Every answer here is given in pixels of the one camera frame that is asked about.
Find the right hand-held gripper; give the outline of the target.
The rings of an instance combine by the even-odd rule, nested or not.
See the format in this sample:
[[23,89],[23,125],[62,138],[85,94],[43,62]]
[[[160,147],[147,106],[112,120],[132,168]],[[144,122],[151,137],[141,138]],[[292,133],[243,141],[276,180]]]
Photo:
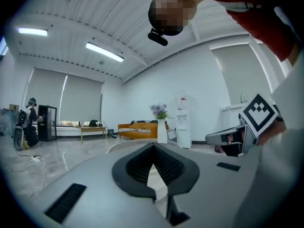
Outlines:
[[260,135],[278,116],[279,111],[274,105],[262,95],[257,94],[241,109],[237,127],[207,134],[206,142],[222,145],[221,148],[227,156],[238,157],[241,153],[247,153],[250,148],[257,145]]

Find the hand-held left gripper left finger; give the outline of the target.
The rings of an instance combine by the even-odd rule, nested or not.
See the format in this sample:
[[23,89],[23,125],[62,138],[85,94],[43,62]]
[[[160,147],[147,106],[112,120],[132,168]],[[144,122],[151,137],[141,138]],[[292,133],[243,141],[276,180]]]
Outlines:
[[147,185],[159,156],[153,143],[90,158],[33,200],[40,228],[170,228]]

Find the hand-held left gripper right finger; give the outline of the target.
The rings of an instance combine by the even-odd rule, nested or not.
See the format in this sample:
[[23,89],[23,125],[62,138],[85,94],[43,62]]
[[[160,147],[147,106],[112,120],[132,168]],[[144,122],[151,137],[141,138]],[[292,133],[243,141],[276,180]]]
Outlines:
[[235,228],[257,169],[258,150],[228,157],[156,145],[153,154],[168,188],[166,217],[154,215],[153,228]]

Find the person's right forearm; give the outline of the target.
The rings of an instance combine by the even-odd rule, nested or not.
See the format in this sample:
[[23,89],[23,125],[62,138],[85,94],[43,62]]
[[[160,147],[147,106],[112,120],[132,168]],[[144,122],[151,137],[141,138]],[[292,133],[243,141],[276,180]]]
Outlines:
[[[291,64],[291,67],[294,68],[298,59],[300,58],[303,48],[298,43],[295,42],[293,49],[288,57],[288,61]],[[264,145],[270,138],[284,132],[286,126],[284,121],[274,120],[272,124],[260,135],[257,145]]]

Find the white kitchen cabinet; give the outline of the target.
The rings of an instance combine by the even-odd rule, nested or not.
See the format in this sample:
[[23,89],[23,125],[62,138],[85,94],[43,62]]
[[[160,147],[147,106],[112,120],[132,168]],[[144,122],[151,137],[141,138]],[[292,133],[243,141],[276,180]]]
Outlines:
[[239,125],[238,115],[246,103],[229,105],[220,109],[220,129],[225,130],[228,128]]

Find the orange sofa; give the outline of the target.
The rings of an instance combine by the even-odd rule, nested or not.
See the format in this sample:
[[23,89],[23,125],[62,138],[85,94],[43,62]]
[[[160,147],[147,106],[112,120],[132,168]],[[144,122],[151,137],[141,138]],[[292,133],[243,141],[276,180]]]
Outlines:
[[131,140],[134,139],[157,139],[157,129],[158,129],[158,125],[154,125],[151,128],[151,133],[139,133],[139,132],[124,132],[124,133],[119,133],[118,135],[120,136],[120,138],[123,137],[127,137]]

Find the black white striped cushion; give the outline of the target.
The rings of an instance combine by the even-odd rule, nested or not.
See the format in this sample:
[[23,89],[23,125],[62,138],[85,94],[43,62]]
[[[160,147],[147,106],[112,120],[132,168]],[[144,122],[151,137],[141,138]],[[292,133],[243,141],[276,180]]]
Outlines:
[[151,133],[151,128],[154,125],[157,125],[157,120],[142,120],[142,121],[132,121],[127,124],[119,124],[118,132],[139,132],[139,133]]

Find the white vase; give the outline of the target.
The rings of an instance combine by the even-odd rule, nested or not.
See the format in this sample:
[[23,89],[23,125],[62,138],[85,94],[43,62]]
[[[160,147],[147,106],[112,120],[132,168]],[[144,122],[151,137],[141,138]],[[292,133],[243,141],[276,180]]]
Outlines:
[[158,119],[157,138],[158,143],[166,144],[168,141],[166,123],[164,119]]

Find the white water dispenser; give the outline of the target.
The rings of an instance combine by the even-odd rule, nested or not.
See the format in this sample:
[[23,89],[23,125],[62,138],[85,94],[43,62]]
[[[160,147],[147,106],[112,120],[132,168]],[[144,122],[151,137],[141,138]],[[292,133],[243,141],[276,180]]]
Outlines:
[[179,92],[177,96],[177,110],[176,110],[176,135],[177,143],[181,148],[191,148],[190,136],[190,116],[187,110],[187,99],[183,92]]

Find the purple flower bouquet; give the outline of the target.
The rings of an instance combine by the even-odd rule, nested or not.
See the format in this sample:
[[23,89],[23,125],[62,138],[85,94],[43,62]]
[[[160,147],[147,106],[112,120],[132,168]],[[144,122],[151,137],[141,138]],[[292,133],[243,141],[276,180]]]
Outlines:
[[159,103],[150,105],[150,111],[157,120],[170,119],[166,104]]

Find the large grey roller blind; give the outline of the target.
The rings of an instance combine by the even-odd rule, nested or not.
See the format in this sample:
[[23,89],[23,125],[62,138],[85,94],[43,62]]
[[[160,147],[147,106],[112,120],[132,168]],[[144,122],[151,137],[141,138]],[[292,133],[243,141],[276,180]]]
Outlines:
[[271,99],[269,82],[249,44],[217,48],[211,52],[225,79],[232,105],[241,103],[241,93],[245,94],[246,101],[257,93]]

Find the black glass display cabinet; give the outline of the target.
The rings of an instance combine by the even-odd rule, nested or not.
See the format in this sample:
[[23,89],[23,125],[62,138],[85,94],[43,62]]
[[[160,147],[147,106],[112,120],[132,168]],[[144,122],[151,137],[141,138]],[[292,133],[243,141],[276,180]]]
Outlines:
[[57,139],[57,108],[49,105],[39,105],[38,115],[42,122],[38,123],[38,138],[49,142]]

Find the long ceiling light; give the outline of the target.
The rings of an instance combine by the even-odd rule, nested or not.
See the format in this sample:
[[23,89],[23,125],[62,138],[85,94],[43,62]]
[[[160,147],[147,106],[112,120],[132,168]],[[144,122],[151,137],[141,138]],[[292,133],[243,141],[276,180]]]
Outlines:
[[42,36],[42,37],[48,36],[48,31],[46,29],[18,27],[17,32],[19,34],[26,34],[26,35],[35,35],[35,36]]
[[118,61],[118,62],[120,62],[120,63],[122,63],[122,62],[124,61],[124,58],[123,58],[123,57],[121,57],[121,56],[119,56],[119,55],[117,55],[117,54],[114,54],[114,53],[112,53],[112,52],[109,52],[109,51],[107,51],[107,50],[105,50],[105,49],[103,49],[103,48],[101,48],[101,47],[98,47],[98,46],[96,46],[96,45],[90,43],[90,42],[87,42],[86,45],[85,45],[85,47],[86,47],[87,49],[89,49],[89,50],[92,50],[92,51],[94,51],[94,52],[97,52],[97,53],[99,53],[99,54],[102,54],[102,55],[104,55],[104,56],[106,56],[106,57],[109,57],[109,58],[111,58],[111,59],[113,59],[113,60],[115,60],[115,61]]

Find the person's red jacket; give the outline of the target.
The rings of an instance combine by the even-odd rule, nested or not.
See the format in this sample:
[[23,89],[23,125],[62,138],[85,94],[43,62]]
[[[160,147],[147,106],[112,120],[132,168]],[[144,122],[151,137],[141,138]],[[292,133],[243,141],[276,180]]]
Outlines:
[[304,37],[304,0],[215,0],[242,28],[281,60],[288,59]]

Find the large glass window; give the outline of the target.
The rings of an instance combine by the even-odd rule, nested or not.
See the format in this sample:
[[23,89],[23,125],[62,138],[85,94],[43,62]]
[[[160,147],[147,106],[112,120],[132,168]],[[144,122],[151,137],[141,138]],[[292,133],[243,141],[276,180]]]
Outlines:
[[0,56],[5,56],[8,51],[8,46],[4,37],[0,39]]

